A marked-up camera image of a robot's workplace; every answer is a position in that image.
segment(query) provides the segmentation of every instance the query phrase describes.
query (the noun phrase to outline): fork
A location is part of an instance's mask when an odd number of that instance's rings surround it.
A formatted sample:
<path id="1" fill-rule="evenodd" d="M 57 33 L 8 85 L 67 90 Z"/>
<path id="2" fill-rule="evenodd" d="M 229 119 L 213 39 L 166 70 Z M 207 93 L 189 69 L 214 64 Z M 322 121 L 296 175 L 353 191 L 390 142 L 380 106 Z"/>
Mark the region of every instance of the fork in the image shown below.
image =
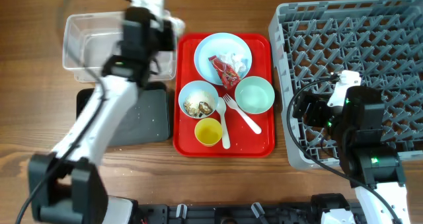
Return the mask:
<path id="1" fill-rule="evenodd" d="M 223 99 L 226 102 L 226 104 L 228 105 L 228 107 L 236 110 L 239 113 L 239 115 L 241 115 L 241 117 L 250 126 L 250 128 L 252 129 L 252 131 L 255 134 L 262 133 L 262 129 L 238 107 L 237 102 L 235 102 L 235 100 L 233 100 L 232 97 L 230 97 L 228 94 L 225 94 L 225 95 L 223 95 Z"/>

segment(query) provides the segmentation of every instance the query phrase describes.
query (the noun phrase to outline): cup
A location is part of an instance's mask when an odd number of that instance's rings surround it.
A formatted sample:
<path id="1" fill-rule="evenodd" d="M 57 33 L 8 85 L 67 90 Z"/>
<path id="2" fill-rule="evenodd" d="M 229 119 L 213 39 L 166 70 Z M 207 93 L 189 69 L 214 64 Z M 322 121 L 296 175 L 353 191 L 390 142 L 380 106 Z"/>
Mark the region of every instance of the cup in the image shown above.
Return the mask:
<path id="1" fill-rule="evenodd" d="M 223 130 L 216 119 L 204 118 L 197 122 L 194 133 L 201 144 L 212 147 L 222 138 Z"/>

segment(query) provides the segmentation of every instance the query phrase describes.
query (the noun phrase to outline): mint green bowl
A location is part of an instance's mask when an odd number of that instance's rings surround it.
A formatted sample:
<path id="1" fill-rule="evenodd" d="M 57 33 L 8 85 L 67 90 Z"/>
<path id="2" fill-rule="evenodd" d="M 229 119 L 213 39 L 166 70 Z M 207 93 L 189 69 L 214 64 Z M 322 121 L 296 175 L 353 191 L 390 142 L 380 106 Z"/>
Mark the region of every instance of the mint green bowl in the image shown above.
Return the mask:
<path id="1" fill-rule="evenodd" d="M 239 82 L 235 89 L 235 100 L 244 112 L 261 114 L 273 106 L 275 91 L 266 79 L 251 76 Z"/>

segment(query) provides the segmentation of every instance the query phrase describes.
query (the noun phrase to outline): white crumpled paper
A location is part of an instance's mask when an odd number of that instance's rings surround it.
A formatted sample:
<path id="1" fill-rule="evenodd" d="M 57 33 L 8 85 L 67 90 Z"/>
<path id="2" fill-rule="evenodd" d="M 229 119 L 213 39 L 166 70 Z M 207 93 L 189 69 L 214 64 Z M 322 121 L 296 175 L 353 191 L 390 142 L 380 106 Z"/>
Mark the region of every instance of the white crumpled paper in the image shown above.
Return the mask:
<path id="1" fill-rule="evenodd" d="M 246 65 L 242 62 L 244 55 L 242 54 L 235 54 L 233 52 L 228 52 L 226 54 L 219 55 L 219 59 L 230 65 L 235 72 L 239 75 L 239 73 L 242 73 L 247 70 Z"/>

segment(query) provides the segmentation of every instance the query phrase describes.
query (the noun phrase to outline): tray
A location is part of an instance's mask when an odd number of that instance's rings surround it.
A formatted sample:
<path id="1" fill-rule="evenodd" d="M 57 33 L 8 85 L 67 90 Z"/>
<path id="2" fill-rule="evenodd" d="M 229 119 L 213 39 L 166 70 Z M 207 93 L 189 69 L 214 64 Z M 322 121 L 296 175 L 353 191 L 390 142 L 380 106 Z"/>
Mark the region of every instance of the tray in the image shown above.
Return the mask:
<path id="1" fill-rule="evenodd" d="M 198 44 L 210 34 L 187 34 L 181 38 L 178 45 L 178 69 L 176 72 L 175 98 L 180 90 L 189 82 L 203 80 L 194 65 L 194 52 Z M 252 53 L 252 65 L 248 76 L 259 76 L 272 83 L 272 66 L 270 64 L 270 45 L 265 37 L 259 34 L 236 34 L 249 46 Z M 233 98 L 235 88 L 226 91 L 222 86 L 214 85 L 223 96 L 228 93 Z M 249 115 L 261 128 L 261 134 L 255 134 L 233 109 L 227 107 L 225 118 L 231 148 L 226 150 L 220 141 L 213 147 L 203 146 L 194 136 L 194 128 L 199 120 L 189 118 L 174 105 L 174 148 L 187 157 L 265 157 L 275 146 L 275 127 L 273 107 L 263 114 Z M 220 121 L 219 114 L 214 112 L 210 118 Z"/>
<path id="2" fill-rule="evenodd" d="M 423 0 L 339 0 L 284 3 L 269 26 L 282 91 L 282 124 L 295 91 L 331 72 L 360 72 L 362 86 L 380 90 L 385 102 L 382 142 L 402 161 L 423 159 Z M 334 85 L 311 87 L 331 94 Z M 325 131 L 291 120 L 301 146 L 326 165 L 338 166 L 320 147 Z M 319 167 L 285 136 L 295 168 Z M 323 148 L 337 157 L 335 141 Z"/>

